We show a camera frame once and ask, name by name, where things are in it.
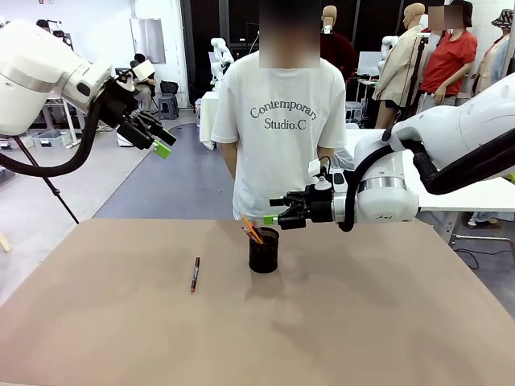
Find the white tablecloth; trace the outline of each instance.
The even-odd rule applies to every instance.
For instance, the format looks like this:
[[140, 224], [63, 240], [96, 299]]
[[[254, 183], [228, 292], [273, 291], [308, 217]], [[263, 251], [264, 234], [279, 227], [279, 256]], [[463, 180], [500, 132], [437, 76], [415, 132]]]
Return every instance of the white tablecloth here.
[[[356, 144], [370, 135], [382, 130], [347, 130], [347, 151], [354, 155]], [[475, 183], [448, 195], [430, 195], [420, 181], [420, 174], [413, 165], [413, 153], [403, 153], [406, 185], [418, 193], [423, 211], [508, 211], [515, 212], [515, 185], [505, 179], [491, 179]]]
[[206, 92], [202, 96], [202, 105], [200, 107], [200, 141], [210, 150], [215, 148], [215, 144], [211, 141], [211, 134], [215, 125], [218, 99], [218, 92]]

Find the black pen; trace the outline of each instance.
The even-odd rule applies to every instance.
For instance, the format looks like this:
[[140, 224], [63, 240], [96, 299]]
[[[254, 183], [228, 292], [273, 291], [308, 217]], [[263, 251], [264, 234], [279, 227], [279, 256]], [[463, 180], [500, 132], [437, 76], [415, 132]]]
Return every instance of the black pen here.
[[195, 268], [193, 269], [193, 279], [192, 279], [192, 287], [190, 288], [190, 292], [193, 294], [196, 288], [196, 281], [199, 278], [199, 267], [200, 267], [200, 257], [195, 259]]

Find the brown tabletop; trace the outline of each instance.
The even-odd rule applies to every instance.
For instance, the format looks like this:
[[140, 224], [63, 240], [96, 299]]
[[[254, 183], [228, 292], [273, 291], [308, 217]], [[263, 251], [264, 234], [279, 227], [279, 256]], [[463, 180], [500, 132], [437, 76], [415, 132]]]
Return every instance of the brown tabletop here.
[[281, 232], [270, 275], [240, 226], [81, 224], [0, 308], [0, 382], [513, 384], [515, 323], [429, 226]]

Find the black shorts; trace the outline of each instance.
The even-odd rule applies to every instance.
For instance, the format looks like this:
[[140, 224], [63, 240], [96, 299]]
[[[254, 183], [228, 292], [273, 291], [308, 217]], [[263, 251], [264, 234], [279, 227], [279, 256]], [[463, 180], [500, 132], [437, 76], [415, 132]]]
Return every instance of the black shorts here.
[[394, 101], [392, 101], [391, 99], [387, 99], [385, 100], [385, 107], [387, 109], [396, 109], [396, 110], [399, 110], [401, 109], [401, 106], [399, 106], [397, 103], [395, 103]]

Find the blue floor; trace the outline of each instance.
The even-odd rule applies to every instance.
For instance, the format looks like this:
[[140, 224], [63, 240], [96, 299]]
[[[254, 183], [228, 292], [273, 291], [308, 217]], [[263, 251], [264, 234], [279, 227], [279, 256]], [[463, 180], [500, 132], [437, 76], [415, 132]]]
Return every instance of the blue floor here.
[[[117, 219], [232, 219], [233, 181], [218, 151], [199, 143], [196, 125], [181, 125], [171, 132], [177, 137], [171, 156], [162, 160], [149, 154], [96, 214]], [[435, 224], [429, 213], [419, 216]], [[515, 239], [515, 224], [501, 221], [501, 229], [471, 230], [463, 225], [464, 236], [497, 236]], [[509, 250], [505, 243], [458, 241], [454, 248], [494, 253]], [[469, 264], [475, 262], [460, 254]], [[480, 263], [474, 272], [515, 318], [515, 262], [510, 253], [476, 255]]]

